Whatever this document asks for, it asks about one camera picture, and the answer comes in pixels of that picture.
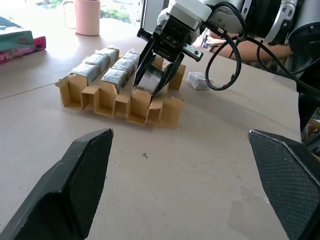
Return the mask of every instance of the cardboard compartment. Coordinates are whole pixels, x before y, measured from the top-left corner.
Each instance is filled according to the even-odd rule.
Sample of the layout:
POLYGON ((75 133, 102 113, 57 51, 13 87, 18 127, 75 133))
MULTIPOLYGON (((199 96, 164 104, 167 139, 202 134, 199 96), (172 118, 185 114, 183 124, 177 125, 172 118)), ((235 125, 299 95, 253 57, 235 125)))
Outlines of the cardboard compartment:
POLYGON ((158 126, 161 128, 176 128, 184 104, 182 99, 168 96, 163 104, 161 119, 158 126))
POLYGON ((118 96, 116 86, 112 83, 101 81, 100 91, 94 101, 94 113, 114 117, 114 104, 118 96))
POLYGON ((88 86, 81 92, 82 110, 85 108, 94 109, 95 98, 97 98, 100 87, 97 85, 88 86))
POLYGON ((167 95, 168 85, 153 97, 146 116, 145 124, 158 126, 167 95))
POLYGON ((128 119, 131 108, 131 96, 126 93, 120 93, 113 106, 113 116, 128 119))
POLYGON ((146 124, 151 98, 151 93, 139 89, 133 89, 131 108, 127 121, 144 126, 146 124))
POLYGON ((59 89, 65 108, 82 110, 81 92, 87 87, 87 78, 71 74, 55 84, 59 89))

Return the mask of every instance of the beige table surface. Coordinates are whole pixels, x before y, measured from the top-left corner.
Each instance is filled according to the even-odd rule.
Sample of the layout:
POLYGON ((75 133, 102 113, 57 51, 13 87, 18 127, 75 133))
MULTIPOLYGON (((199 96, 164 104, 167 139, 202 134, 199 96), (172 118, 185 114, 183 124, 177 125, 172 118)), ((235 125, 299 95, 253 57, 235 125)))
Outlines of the beige table surface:
MULTIPOLYGON (((113 43, 123 51, 145 44, 137 38, 113 43)), ((300 139, 298 94, 287 79, 243 65, 234 86, 214 92, 194 91, 186 74, 180 91, 171 92, 185 100, 178 128, 150 129, 63 108, 58 88, 45 85, 109 42, 74 36, 64 44, 0 66, 0 231, 74 139, 113 128, 88 239, 287 239, 247 139, 249 129, 300 139)), ((186 72, 203 72, 209 57, 199 63, 186 57, 186 72)), ((234 67, 217 57, 210 75, 228 79, 234 67)))

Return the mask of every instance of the pink mug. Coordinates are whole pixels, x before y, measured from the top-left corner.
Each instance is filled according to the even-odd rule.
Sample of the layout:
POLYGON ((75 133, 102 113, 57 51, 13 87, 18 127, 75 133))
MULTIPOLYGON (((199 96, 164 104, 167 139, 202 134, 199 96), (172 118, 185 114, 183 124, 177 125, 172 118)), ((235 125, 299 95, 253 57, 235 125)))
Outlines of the pink mug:
POLYGON ((100 33, 99 0, 74 0, 63 3, 74 3, 75 32, 86 36, 97 36, 100 33))

